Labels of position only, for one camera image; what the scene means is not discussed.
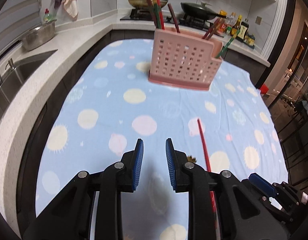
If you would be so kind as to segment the gold flower spoon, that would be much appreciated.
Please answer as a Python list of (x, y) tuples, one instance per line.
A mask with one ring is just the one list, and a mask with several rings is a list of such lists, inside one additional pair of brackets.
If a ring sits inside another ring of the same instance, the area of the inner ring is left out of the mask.
[(187, 161), (191, 162), (191, 163), (197, 163), (197, 160), (195, 157), (193, 157), (192, 155), (188, 155), (187, 156)]

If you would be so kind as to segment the red chopstick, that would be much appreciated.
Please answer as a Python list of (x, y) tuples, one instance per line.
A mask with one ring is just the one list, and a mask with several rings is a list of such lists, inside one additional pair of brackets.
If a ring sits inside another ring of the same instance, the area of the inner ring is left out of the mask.
[[(207, 152), (207, 145), (206, 145), (206, 142), (205, 142), (204, 133), (203, 133), (203, 129), (202, 129), (202, 124), (200, 122), (200, 118), (197, 119), (197, 123), (198, 123), (199, 134), (200, 134), (200, 138), (201, 138), (201, 142), (202, 142), (202, 146), (203, 146), (203, 153), (204, 153), (206, 170), (207, 170), (207, 172), (211, 172), (210, 161), (209, 161), (209, 156), (208, 156), (208, 152)], [(217, 211), (216, 210), (216, 201), (215, 201), (215, 195), (214, 195), (213, 191), (210, 191), (210, 198), (211, 198), (213, 213), (216, 214), (216, 211)]]
[(154, 7), (153, 7), (153, 4), (152, 4), (152, 1), (151, 0), (146, 0), (146, 1), (147, 1), (148, 9), (150, 11), (154, 25), (155, 25), (156, 28), (159, 28), (159, 24), (157, 22), (157, 17), (156, 17), (155, 12), (154, 12)]

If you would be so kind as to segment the dark purple chopstick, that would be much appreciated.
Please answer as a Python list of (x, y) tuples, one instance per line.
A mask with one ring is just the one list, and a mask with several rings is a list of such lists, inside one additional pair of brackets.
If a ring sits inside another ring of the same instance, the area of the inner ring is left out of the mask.
[(157, 5), (158, 5), (158, 14), (159, 14), (159, 19), (160, 19), (161, 29), (165, 30), (160, 0), (157, 0)]

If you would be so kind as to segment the blue polka-dot tablecloth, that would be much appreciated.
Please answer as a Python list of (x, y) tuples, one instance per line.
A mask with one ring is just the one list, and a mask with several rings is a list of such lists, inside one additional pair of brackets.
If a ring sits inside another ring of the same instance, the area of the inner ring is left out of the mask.
[(106, 46), (89, 64), (61, 108), (44, 147), (36, 213), (80, 171), (103, 171), (144, 142), (139, 185), (122, 199), (125, 239), (186, 239), (188, 195), (170, 184), (165, 142), (212, 172), (237, 179), (257, 173), (270, 183), (288, 179), (270, 112), (249, 74), (224, 61), (208, 91), (148, 80), (153, 42)]

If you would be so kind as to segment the red stool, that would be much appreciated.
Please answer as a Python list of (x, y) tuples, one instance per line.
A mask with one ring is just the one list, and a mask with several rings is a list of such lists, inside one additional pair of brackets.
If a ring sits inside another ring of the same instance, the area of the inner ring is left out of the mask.
[(261, 95), (266, 95), (267, 94), (267, 92), (268, 92), (268, 90), (269, 90), (269, 88), (265, 85), (265, 84), (263, 84), (261, 87), (260, 87), (260, 94)]

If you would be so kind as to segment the pink perforated utensil holder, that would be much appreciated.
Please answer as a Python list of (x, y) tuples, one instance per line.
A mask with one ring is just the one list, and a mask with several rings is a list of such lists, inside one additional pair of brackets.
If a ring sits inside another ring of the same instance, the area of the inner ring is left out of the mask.
[(209, 90), (222, 63), (223, 42), (174, 27), (155, 29), (149, 81), (193, 90)]

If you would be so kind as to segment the stainless steel sink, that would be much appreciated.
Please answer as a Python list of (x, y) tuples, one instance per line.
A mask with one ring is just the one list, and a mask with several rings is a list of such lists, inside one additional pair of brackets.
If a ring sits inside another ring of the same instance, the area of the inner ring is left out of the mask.
[(18, 91), (22, 88), (29, 77), (55, 52), (55, 50), (47, 51), (45, 53), (22, 59), (15, 63), (12, 62), (14, 64), (13, 68), (9, 68), (1, 78), (0, 120)]

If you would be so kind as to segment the green condiment jar set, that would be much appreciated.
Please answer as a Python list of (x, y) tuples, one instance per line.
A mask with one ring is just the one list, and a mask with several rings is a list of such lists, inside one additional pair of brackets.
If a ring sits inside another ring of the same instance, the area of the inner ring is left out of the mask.
[(243, 41), (247, 46), (249, 46), (250, 48), (255, 48), (255, 37), (252, 34), (246, 33), (245, 37), (244, 37), (244, 41)]

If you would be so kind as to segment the small green-lid spice jar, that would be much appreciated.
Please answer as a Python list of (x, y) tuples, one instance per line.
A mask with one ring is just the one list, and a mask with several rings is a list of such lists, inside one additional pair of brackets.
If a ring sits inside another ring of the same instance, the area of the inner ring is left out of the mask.
[(230, 26), (227, 26), (227, 28), (226, 28), (226, 34), (227, 34), (227, 35), (230, 35), (230, 33), (231, 33), (231, 27), (230, 27)]

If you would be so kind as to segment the dark soy sauce bottle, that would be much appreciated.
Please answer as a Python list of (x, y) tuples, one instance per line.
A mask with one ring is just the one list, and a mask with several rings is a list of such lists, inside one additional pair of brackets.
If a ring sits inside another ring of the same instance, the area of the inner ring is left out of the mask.
[(239, 40), (240, 42), (243, 42), (248, 28), (249, 28), (248, 22), (241, 22), (239, 33), (237, 34), (236, 39)]

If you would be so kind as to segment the brown sauce bottle yellow cap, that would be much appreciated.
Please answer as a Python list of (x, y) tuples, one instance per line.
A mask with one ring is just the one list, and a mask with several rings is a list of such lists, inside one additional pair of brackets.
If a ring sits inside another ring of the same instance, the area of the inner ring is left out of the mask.
[(240, 29), (241, 22), (242, 22), (242, 15), (239, 15), (236, 23), (232, 26), (232, 29), (230, 31), (231, 36), (234, 36), (237, 33), (237, 31)]

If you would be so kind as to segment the clear oil bottle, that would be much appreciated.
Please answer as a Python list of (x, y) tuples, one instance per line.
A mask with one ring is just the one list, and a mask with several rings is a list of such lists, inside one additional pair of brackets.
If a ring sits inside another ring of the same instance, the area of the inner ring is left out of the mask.
[(226, 27), (231, 29), (236, 23), (236, 13), (232, 12), (231, 15), (226, 19)]

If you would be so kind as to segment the stainless steel pot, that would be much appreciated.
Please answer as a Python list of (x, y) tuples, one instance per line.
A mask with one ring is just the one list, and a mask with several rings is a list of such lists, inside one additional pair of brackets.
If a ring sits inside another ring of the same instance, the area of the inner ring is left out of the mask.
[(51, 20), (37, 27), (27, 30), (22, 36), (22, 47), (31, 51), (50, 41), (56, 33), (56, 20)]

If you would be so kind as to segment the brown chopstick in holder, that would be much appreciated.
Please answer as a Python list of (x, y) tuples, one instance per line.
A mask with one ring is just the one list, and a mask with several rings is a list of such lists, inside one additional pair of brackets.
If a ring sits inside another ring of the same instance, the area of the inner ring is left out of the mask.
[(174, 22), (174, 26), (175, 26), (175, 28), (176, 28), (176, 31), (177, 31), (177, 33), (180, 33), (178, 21), (177, 21), (177, 18), (176, 18), (176, 16), (175, 16), (175, 13), (174, 13), (174, 10), (173, 10), (173, 7), (172, 7), (171, 3), (168, 3), (167, 6), (168, 6), (168, 9), (169, 9), (169, 11), (170, 11), (171, 17), (172, 17), (172, 19), (173, 19), (173, 22)]

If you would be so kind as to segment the black frying pan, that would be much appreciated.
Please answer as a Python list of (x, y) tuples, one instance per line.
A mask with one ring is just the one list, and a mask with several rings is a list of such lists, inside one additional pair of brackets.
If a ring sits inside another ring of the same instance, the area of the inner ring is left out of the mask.
[(183, 12), (187, 16), (199, 18), (201, 20), (212, 20), (216, 17), (226, 18), (226, 16), (224, 15), (217, 14), (211, 9), (204, 7), (202, 5), (195, 4), (195, 3), (181, 2), (180, 5), (181, 5)]

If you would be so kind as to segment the green dish soap bottle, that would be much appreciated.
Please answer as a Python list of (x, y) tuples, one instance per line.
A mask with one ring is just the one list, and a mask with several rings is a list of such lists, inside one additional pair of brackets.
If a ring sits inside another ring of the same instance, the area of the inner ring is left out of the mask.
[(46, 9), (43, 16), (43, 23), (48, 23), (53, 19), (53, 16), (49, 12), (49, 9)]

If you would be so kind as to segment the steel wok with lid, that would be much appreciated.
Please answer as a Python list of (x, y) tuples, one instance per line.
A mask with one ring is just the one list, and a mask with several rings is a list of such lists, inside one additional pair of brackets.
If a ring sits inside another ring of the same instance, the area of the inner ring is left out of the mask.
[[(129, 4), (136, 9), (147, 9), (147, 0), (128, 0)], [(160, 0), (161, 7), (165, 7), (168, 0)]]

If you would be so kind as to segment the wall power outlet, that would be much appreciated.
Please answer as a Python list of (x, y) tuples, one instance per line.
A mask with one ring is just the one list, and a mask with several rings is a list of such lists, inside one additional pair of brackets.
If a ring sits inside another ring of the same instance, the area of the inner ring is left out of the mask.
[(255, 19), (255, 23), (256, 23), (257, 25), (261, 25), (261, 23), (262, 23), (262, 18), (261, 18), (260, 16), (257, 16), (256, 19)]

